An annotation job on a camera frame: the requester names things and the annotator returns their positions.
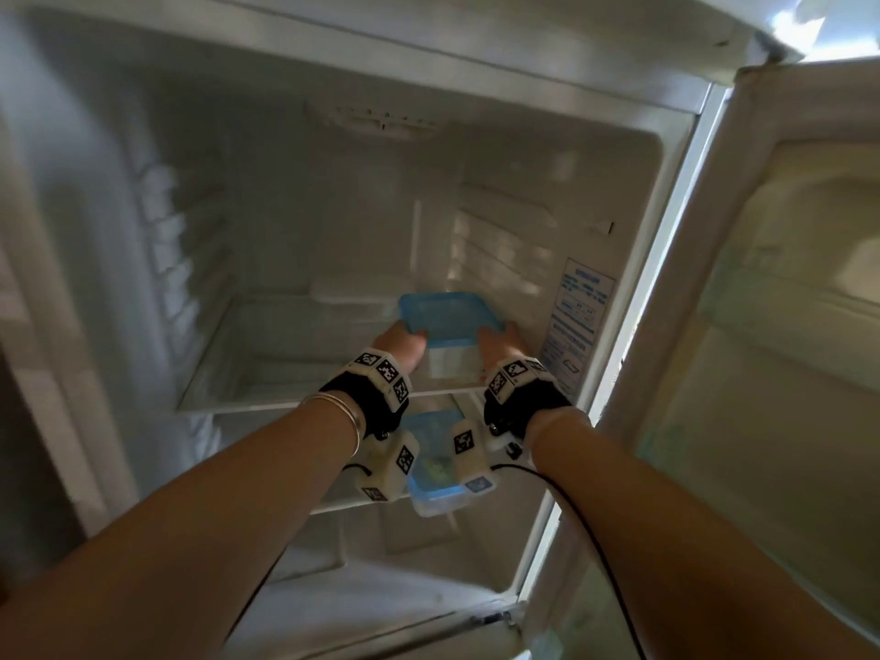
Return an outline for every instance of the blue lid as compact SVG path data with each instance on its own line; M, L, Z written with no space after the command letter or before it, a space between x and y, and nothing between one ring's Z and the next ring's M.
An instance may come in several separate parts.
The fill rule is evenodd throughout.
M481 298L471 292L405 294L401 317L410 333L428 331L428 347L467 347L477 344L477 330L504 327Z
M409 474L409 494L423 501L433 501L467 491L456 482L452 469L452 427L465 417L459 410L438 410L404 416L401 428L419 441L419 457Z

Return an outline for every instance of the silver bracelet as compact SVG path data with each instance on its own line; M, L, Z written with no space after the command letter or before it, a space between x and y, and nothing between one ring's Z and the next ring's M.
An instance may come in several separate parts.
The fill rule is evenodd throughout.
M324 391L319 391L314 394L314 396L310 396L309 398L303 401L303 404L309 402L310 400L325 400L328 403L333 403L338 409L345 412L346 417L351 420L351 425L355 428L355 450L351 452L351 456L354 456L358 453L358 450L361 447L361 440L363 440L363 435L361 435L361 427L358 424L358 416L354 410L348 407L342 400L337 399L336 396L333 396L329 393L325 393Z

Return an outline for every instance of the instruction label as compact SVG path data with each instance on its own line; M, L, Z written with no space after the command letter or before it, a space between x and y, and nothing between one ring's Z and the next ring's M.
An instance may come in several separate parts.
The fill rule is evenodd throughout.
M573 259L566 262L539 358L572 403L578 399L613 291L611 278Z

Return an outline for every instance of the forearm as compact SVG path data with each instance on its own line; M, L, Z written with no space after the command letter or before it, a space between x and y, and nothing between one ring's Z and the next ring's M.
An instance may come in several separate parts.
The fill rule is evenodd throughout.
M585 515L658 657L875 657L751 541L570 414L535 465Z
M355 440L341 410L313 401L193 468L16 594L0 655L216 652Z

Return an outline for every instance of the plastic container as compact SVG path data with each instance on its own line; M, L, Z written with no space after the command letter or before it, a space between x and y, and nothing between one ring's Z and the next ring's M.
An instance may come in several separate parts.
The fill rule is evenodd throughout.
M481 326L503 328L488 305L470 292L406 294L400 308L409 332L428 331L428 363L434 379L479 376L477 331Z
M457 483L452 468L451 431L464 419L460 410L437 410L404 416L401 428L419 441L419 457L407 486L412 506L420 517L436 517L468 505L468 491Z

